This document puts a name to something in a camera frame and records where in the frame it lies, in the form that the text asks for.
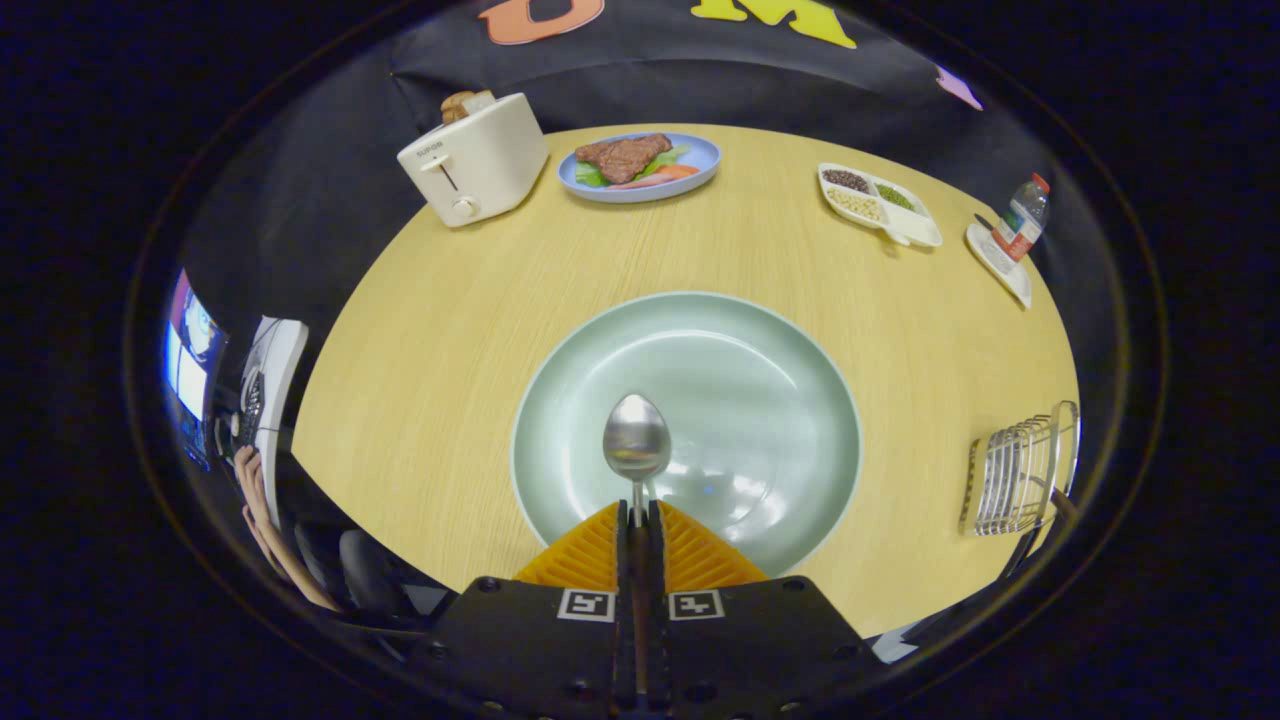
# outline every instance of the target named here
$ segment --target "white toaster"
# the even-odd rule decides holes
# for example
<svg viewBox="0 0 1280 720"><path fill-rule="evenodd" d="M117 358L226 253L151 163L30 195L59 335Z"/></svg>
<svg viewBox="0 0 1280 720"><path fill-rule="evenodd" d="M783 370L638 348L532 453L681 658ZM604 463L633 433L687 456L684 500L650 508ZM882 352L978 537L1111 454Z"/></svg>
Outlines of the white toaster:
<svg viewBox="0 0 1280 720"><path fill-rule="evenodd" d="M396 158L451 228L511 210L529 195L550 150L522 92L415 140Z"/></svg>

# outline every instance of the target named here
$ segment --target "round wooden table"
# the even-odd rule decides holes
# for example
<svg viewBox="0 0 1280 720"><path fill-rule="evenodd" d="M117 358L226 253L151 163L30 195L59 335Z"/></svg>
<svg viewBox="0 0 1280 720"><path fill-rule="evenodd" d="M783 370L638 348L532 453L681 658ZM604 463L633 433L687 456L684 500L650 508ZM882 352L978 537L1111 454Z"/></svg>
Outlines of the round wooden table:
<svg viewBox="0 0 1280 720"><path fill-rule="evenodd" d="M579 145L663 129L717 142L718 177L640 205L580 200L556 177ZM991 208L888 160L773 132L621 126L548 142L550 160L524 205L457 229L424 208L343 307L293 437L329 497L456 589L477 575L511 577L543 550L509 474L516 409L540 363L608 307L712 291L804 328L861 415L852 505L796 573L864 637L996 578L1018 538L960 533L969 446L1079 400L1062 322L1030 260L1034 304L1024 311L965 246L964 228L974 213L995 219ZM902 247L841 219L819 193L820 161L913 190L943 245Z"/></svg>

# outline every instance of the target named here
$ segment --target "computer monitor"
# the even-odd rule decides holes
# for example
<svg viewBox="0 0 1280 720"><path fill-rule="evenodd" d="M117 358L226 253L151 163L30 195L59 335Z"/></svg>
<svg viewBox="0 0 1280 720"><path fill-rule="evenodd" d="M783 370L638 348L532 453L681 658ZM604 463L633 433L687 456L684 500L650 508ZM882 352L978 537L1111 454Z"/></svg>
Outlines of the computer monitor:
<svg viewBox="0 0 1280 720"><path fill-rule="evenodd" d="M227 348L227 333L191 290L187 272L178 275L165 323L164 368L170 391L169 414L183 450L209 470L212 389Z"/></svg>

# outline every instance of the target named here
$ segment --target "plastic bottle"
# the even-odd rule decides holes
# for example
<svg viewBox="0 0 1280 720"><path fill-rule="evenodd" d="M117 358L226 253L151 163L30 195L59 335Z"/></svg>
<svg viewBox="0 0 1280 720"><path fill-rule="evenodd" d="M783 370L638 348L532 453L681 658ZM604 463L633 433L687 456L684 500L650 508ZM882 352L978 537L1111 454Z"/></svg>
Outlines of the plastic bottle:
<svg viewBox="0 0 1280 720"><path fill-rule="evenodd" d="M1037 173L1018 188L991 236L1014 263L1036 245L1048 222L1048 183Z"/></svg>

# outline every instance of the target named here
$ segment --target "wire dish rack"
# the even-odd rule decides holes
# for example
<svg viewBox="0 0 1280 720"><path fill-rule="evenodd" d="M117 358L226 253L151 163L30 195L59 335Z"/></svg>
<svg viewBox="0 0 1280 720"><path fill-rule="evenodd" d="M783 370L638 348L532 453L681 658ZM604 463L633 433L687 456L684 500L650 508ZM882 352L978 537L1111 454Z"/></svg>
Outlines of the wire dish rack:
<svg viewBox="0 0 1280 720"><path fill-rule="evenodd" d="M1079 454L1080 409L1069 400L1047 415L974 441L960 530L998 536L1038 528L1044 524L1050 503L1060 515L1074 519L1075 506L1068 496Z"/></svg>

